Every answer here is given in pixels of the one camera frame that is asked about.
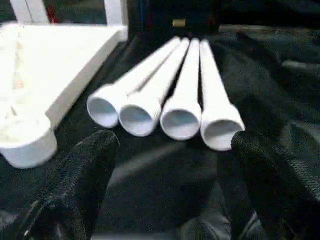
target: white pvc pipe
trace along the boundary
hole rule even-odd
[[[114,84],[104,85],[90,95],[86,107],[93,121],[106,128],[115,127],[118,124],[118,113],[128,96],[154,74],[180,42],[178,37],[172,38]]]
[[[232,137],[245,130],[238,109],[229,101],[213,53],[207,40],[200,43],[203,113],[200,133],[211,149],[231,149]]]
[[[189,46],[184,38],[181,44],[152,76],[144,88],[129,97],[119,113],[123,128],[137,137],[150,135],[157,126],[161,105],[173,83]]]
[[[175,140],[191,139],[199,131],[201,108],[198,103],[199,40],[194,38],[188,49],[174,93],[164,107],[160,125]]]

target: flared pipe end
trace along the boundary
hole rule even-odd
[[[245,125],[238,109],[232,105],[220,105],[205,109],[202,114],[200,133],[204,143],[212,150],[231,150],[233,136],[244,131]]]
[[[157,99],[137,93],[129,97],[120,110],[119,121],[131,135],[145,137],[155,130],[160,113],[161,105]]]
[[[174,140],[188,140],[197,134],[201,125],[201,108],[198,102],[185,102],[170,98],[160,117],[163,132]]]
[[[124,92],[106,85],[90,95],[86,102],[86,109],[92,120],[105,128],[113,128],[118,122],[121,107],[127,102]]]

